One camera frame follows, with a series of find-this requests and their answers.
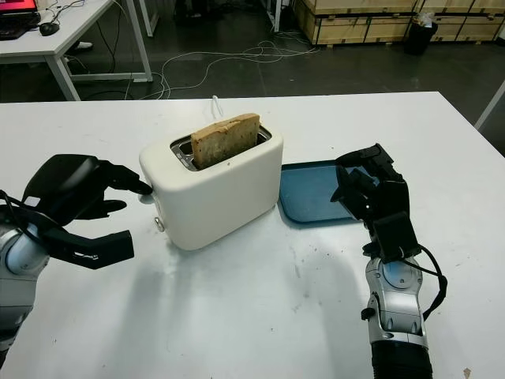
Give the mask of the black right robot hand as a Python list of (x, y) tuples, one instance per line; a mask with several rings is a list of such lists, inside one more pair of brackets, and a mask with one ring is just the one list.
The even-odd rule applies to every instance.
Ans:
[(373, 223), (410, 211), (406, 180), (393, 167), (394, 160), (380, 144), (346, 153), (335, 160), (337, 189), (332, 202), (340, 203), (364, 222), (371, 238)]

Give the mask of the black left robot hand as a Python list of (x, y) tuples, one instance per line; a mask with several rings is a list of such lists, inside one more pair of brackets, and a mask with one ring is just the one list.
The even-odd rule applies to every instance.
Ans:
[(106, 189), (149, 195), (152, 188), (128, 167), (95, 156), (57, 154), (34, 174), (22, 202), (61, 226), (74, 220), (97, 220), (126, 203), (104, 198)]

